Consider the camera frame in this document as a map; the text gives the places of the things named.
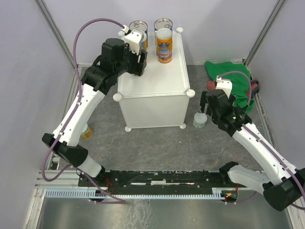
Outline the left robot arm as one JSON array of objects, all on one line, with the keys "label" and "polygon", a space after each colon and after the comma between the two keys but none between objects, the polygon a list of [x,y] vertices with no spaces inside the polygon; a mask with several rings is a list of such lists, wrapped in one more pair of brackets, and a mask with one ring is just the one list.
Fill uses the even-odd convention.
[{"label": "left robot arm", "polygon": [[110,88],[117,84],[124,73],[141,76],[146,67],[147,51],[136,38],[109,38],[102,44],[102,53],[81,79],[81,89],[66,116],[53,133],[45,133],[43,143],[50,152],[89,175],[95,186],[105,182],[104,167],[89,156],[88,150],[79,145],[91,114],[104,99]]}]

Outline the yellow short can white lid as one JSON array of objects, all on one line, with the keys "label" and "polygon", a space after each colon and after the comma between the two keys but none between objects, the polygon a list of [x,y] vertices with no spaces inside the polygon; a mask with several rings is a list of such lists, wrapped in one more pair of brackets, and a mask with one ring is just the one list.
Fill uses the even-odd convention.
[{"label": "yellow short can white lid", "polygon": [[85,124],[82,133],[80,135],[81,139],[89,139],[92,136],[92,128],[88,126],[88,124]]}]

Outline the red cloth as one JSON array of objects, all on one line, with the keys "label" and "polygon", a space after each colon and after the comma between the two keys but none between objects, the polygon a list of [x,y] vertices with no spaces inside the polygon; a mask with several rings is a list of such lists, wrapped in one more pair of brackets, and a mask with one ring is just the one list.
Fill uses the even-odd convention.
[{"label": "red cloth", "polygon": [[215,81],[210,80],[210,81],[207,83],[206,87],[207,87],[207,89],[208,89],[209,91],[211,91],[211,90],[215,90],[215,89],[216,89],[216,85],[217,85],[217,83],[216,83]]}]

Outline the tall orange can white lid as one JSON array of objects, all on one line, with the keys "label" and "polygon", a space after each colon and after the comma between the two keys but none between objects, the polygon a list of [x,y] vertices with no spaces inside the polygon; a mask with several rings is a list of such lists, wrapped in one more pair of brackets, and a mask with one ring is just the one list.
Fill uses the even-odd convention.
[{"label": "tall orange can white lid", "polygon": [[172,31],[160,28],[156,32],[156,54],[159,62],[169,63],[172,60],[173,39]]}]

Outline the aluminium corner post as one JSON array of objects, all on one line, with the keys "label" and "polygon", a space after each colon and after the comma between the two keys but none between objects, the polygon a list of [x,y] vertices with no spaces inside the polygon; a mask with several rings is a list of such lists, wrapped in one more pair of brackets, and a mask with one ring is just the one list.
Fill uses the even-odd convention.
[{"label": "aluminium corner post", "polygon": [[62,51],[64,52],[65,56],[67,57],[67,60],[69,61],[70,65],[72,67],[74,67],[72,54],[62,36],[59,28],[57,27],[54,19],[52,18],[52,15],[51,15],[49,9],[47,8],[45,1],[44,0],[34,0],[34,2],[37,5],[42,16],[44,17],[45,21],[47,22],[48,27],[50,28],[52,34],[54,35],[56,41],[58,42],[58,44],[59,44],[60,48],[62,49]]},{"label": "aluminium corner post", "polygon": [[272,9],[269,17],[267,18],[263,28],[259,32],[252,48],[250,49],[247,57],[243,60],[244,66],[248,67],[252,60],[254,59],[256,53],[258,52],[259,48],[263,44],[264,39],[267,37],[268,32],[270,31],[272,25],[276,21],[276,18],[280,14],[281,10],[283,9],[286,0],[277,0],[274,8]]}]

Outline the short green can clear lid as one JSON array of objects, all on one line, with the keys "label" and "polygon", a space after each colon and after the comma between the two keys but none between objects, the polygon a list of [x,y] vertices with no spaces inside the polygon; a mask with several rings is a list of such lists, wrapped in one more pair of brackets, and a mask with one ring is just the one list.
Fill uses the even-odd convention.
[{"label": "short green can clear lid", "polygon": [[207,115],[205,113],[197,112],[193,117],[193,126],[195,128],[203,128],[207,122]]}]

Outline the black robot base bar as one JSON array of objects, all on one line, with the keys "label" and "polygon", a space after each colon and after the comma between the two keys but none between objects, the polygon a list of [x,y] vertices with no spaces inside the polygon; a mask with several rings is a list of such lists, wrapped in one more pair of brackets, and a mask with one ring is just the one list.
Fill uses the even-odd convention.
[{"label": "black robot base bar", "polygon": [[237,185],[220,172],[200,171],[119,171],[110,170],[93,178],[115,195],[212,194],[213,188],[235,190]]}]

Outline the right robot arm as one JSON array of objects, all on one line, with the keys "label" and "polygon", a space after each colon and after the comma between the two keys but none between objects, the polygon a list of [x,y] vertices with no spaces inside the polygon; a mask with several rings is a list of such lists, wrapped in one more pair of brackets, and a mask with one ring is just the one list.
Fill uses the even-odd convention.
[{"label": "right robot arm", "polygon": [[212,122],[240,143],[262,167],[263,173],[246,169],[236,162],[226,163],[219,182],[229,187],[241,184],[264,196],[278,211],[293,206],[305,197],[305,170],[298,169],[281,156],[259,133],[245,113],[245,108],[233,105],[234,97],[221,89],[202,91],[200,107],[207,110]]}]

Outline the green cloth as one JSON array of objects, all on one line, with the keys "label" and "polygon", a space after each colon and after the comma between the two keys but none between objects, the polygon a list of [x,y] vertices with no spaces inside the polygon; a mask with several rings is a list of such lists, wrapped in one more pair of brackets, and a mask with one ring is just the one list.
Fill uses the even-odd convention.
[{"label": "green cloth", "polygon": [[[209,77],[215,81],[216,77],[227,72],[239,71],[243,72],[248,79],[251,79],[250,72],[248,69],[240,63],[233,62],[223,62],[223,63],[212,63],[210,61],[205,62],[205,68],[209,75]],[[234,105],[240,108],[244,108],[248,105],[248,91],[249,91],[249,83],[245,76],[242,76],[239,73],[233,73],[226,75],[224,79],[228,79],[232,82],[232,94],[235,95],[236,100]]]}]

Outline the tall blue can white lid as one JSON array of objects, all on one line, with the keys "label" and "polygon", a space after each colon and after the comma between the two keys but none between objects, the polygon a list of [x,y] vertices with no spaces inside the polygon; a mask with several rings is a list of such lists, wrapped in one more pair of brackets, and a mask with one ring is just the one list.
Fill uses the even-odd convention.
[{"label": "tall blue can white lid", "polygon": [[140,49],[141,50],[147,50],[147,33],[144,32],[144,31],[140,31],[141,32],[141,35],[142,35],[142,39],[141,39],[141,42],[140,42]]}]

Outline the blue soup can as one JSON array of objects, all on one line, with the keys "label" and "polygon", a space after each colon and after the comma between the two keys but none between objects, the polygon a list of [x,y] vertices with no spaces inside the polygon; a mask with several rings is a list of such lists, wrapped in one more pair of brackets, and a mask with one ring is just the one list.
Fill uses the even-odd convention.
[{"label": "blue soup can", "polygon": [[139,31],[144,31],[147,33],[147,37],[148,37],[148,25],[146,22],[144,21],[132,21],[129,25],[130,30],[136,29]]},{"label": "blue soup can", "polygon": [[154,30],[157,32],[161,28],[173,30],[173,22],[168,18],[160,18],[154,22]]}]

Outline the white plastic cube cabinet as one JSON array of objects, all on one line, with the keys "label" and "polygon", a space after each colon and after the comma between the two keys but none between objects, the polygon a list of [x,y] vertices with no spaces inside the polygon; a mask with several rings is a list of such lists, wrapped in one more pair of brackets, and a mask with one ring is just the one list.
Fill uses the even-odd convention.
[{"label": "white plastic cube cabinet", "polygon": [[127,132],[142,128],[186,127],[184,120],[195,91],[190,88],[182,36],[173,32],[173,59],[169,63],[158,61],[154,40],[154,33],[150,32],[143,75],[125,73],[120,76],[117,93],[113,96],[120,105]]}]

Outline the left aluminium corner post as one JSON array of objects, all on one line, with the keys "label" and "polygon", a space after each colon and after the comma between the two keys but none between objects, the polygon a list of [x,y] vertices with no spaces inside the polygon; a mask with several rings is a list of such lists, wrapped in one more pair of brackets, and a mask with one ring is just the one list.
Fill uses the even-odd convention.
[{"label": "left aluminium corner post", "polygon": [[45,1],[44,0],[34,0],[34,2],[37,5],[42,16],[44,17],[45,21],[47,22],[48,27],[50,28],[52,34],[54,35],[56,41],[58,42],[58,44],[59,44],[60,48],[62,49],[62,51],[64,52],[65,56],[67,57],[67,60],[69,61],[70,65],[72,67],[74,67],[72,54],[62,36],[59,28],[57,27],[54,19],[52,18],[52,15],[51,15],[49,9],[47,8]]}]

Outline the right aluminium corner post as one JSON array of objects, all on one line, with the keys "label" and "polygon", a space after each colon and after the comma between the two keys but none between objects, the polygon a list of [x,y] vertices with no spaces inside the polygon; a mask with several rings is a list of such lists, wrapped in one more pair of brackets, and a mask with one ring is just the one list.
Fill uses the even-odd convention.
[{"label": "right aluminium corner post", "polygon": [[252,60],[254,59],[256,53],[258,52],[259,48],[263,44],[264,39],[267,37],[268,32],[270,31],[272,25],[276,21],[276,18],[280,14],[281,10],[283,9],[286,0],[277,0],[274,8],[272,9],[269,17],[267,18],[263,28],[259,32],[252,48],[250,49],[247,57],[243,60],[244,66],[248,67]]}]

